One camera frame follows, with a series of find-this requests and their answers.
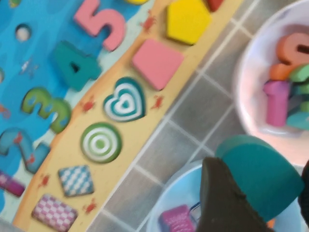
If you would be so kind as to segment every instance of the blue puzzle background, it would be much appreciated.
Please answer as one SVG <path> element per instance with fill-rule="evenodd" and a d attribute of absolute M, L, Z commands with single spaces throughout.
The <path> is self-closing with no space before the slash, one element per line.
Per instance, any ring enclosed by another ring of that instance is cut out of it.
<path fill-rule="evenodd" d="M 0 68 L 4 71 L 0 106 L 8 109 L 11 116 L 5 119 L 0 112 L 0 134 L 8 128 L 20 128 L 35 141 L 48 131 L 53 115 L 46 120 L 39 117 L 39 105 L 31 115 L 23 113 L 20 107 L 25 94 L 33 87 L 44 87 L 53 97 L 64 98 L 68 92 L 51 60 L 55 45 L 67 40 L 86 54 L 98 57 L 109 29 L 104 28 L 98 37 L 91 37 L 73 21 L 83 0 L 23 0 L 15 8 L 11 8 L 9 1 L 0 0 Z M 106 8 L 117 10 L 128 21 L 140 6 L 125 0 L 101 0 L 99 10 Z M 25 42 L 18 41 L 15 36 L 20 24 L 31 28 L 31 37 Z M 22 65 L 29 60 L 28 68 L 33 75 L 28 70 L 21 73 Z M 0 169 L 13 176 L 20 161 L 20 151 L 13 146 L 6 157 L 0 156 Z M 4 205 L 4 192 L 0 189 L 0 212 Z"/>

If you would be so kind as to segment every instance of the gray tile floor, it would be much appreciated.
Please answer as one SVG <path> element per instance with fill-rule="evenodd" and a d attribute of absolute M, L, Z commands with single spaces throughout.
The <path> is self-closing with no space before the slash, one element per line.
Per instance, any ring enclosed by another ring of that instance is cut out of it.
<path fill-rule="evenodd" d="M 226 137 L 244 133 L 231 96 L 235 64 L 263 22 L 291 2 L 244 1 L 88 231 L 146 232 L 149 213 L 167 180 L 185 164 L 212 156 Z M 1 232 L 15 232 L 2 224 Z"/>

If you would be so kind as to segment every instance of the circular hole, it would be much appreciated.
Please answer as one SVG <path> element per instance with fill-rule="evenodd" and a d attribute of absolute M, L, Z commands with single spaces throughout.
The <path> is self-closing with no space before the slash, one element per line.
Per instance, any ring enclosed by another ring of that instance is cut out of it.
<path fill-rule="evenodd" d="M 4 71 L 0 68 L 0 84 L 4 80 Z"/>
<path fill-rule="evenodd" d="M 31 29 L 26 24 L 20 24 L 16 27 L 15 35 L 20 42 L 27 41 L 31 37 Z"/>

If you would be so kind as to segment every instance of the orange number piece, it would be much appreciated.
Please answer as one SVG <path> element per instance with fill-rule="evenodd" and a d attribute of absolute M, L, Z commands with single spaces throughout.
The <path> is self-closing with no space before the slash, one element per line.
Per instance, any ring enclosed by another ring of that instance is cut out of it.
<path fill-rule="evenodd" d="M 309 63 L 309 35 L 294 33 L 282 37 L 277 44 L 276 52 L 282 63 L 270 68 L 270 79 L 285 81 L 289 78 L 291 71 L 300 65 Z"/>

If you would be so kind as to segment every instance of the pink number piece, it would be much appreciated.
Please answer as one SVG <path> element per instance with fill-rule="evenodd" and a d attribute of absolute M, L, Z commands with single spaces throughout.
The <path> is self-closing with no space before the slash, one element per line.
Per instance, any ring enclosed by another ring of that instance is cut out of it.
<path fill-rule="evenodd" d="M 99 5 L 100 0 L 85 0 L 76 12 L 74 20 L 92 36 L 97 36 L 104 26 L 109 26 L 111 34 L 102 45 L 106 50 L 113 51 L 125 37 L 126 21 L 119 12 L 113 9 L 101 10 L 94 15 Z"/>
<path fill-rule="evenodd" d="M 268 97 L 266 123 L 283 127 L 288 113 L 290 84 L 286 81 L 269 81 L 264 85 L 264 92 Z"/>

